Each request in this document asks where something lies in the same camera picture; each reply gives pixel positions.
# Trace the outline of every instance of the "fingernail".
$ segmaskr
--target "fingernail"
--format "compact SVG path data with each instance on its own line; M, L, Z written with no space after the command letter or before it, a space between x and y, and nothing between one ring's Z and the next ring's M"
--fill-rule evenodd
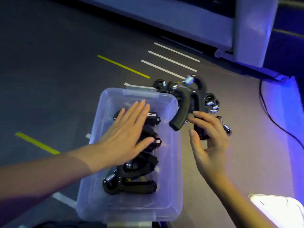
M189 130L189 135L193 136L194 135L194 130Z

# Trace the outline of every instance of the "cable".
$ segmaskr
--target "cable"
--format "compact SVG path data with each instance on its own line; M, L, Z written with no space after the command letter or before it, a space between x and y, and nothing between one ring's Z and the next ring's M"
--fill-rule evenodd
M263 110L265 111L267 117L277 126L279 127L281 130L283 130L286 134L289 134L291 137L293 137L301 146L302 148L304 149L304 145L303 143L296 137L294 136L293 134L289 133L288 131L284 130L282 127L280 127L273 119L272 117L270 116L269 112L268 112L268 109L267 109L267 106L266 106L266 103L264 101L264 97L262 95L262 82L263 80L260 80L260 84L259 84L259 98L260 100L262 100L261 102L261 105L263 107Z

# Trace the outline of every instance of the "yellow tape strip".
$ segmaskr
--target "yellow tape strip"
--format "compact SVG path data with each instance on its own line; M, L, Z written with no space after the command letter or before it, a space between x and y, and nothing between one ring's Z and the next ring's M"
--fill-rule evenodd
M29 142L29 143L32 143L33 145L41 148L41 149L44 149L45 151L51 153L51 154L59 154L60 152L55 150L55 149L52 149L51 147L47 146L47 145L44 145L43 143L35 140L34 138L31 138L21 132L18 132L18 133L15 133L16 136L18 136L19 138L22 138L23 140Z
M141 76L143 76L143 77L150 78L149 76L147 76L147 75L145 75L145 74L143 74L143 73L141 73L141 72L138 72L138 71L136 71L136 70L133 70L133 69L131 69L131 68L129 68L129 67L126 67L126 66L124 66L124 65L122 65L122 64L119 64L119 63L117 63L117 62L115 62L115 61L112 61L112 60L110 60L110 59L108 59L108 58L106 58L106 57L103 57L103 56L100 56L100 55L97 55L97 57L100 57L100 58L103 59L103 60L109 61L109 62L111 62L111 63L113 63L113 64L115 64L115 65L118 65L118 66L120 66L120 67L122 67L122 68L125 68L125 69L127 69L127 70L129 70L129 71L132 71L132 72L134 72L134 73L137 73L137 74L139 74L139 75L141 75Z

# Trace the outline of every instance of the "plastic bin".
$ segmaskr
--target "plastic bin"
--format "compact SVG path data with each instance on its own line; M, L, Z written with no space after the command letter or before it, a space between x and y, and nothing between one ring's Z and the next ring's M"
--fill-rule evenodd
M81 180L76 211L86 221L141 222L172 221L182 209L182 175L180 132L175 132L169 121L178 110L177 100L170 94L108 88L101 94L90 144L95 143L113 123L113 115L121 108L128 109L135 101L145 99L151 111L157 112L161 123L154 127L162 145L154 152L159 163L155 171L145 176L155 180L156 192L150 195L104 192L102 181L109 172L101 170Z

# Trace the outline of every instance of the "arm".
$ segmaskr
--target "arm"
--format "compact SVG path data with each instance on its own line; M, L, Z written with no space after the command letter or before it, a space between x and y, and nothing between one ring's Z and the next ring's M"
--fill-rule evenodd
M189 122L209 135L208 148L202 149L195 130L190 130L190 143L196 165L208 185L218 196L237 228L276 228L276 226L231 183L226 173L228 137L220 121L203 112L194 111Z
M150 137L136 144L149 109L144 100L135 102L127 112L122 109L96 144L0 168L0 226L63 187L133 159L154 141Z

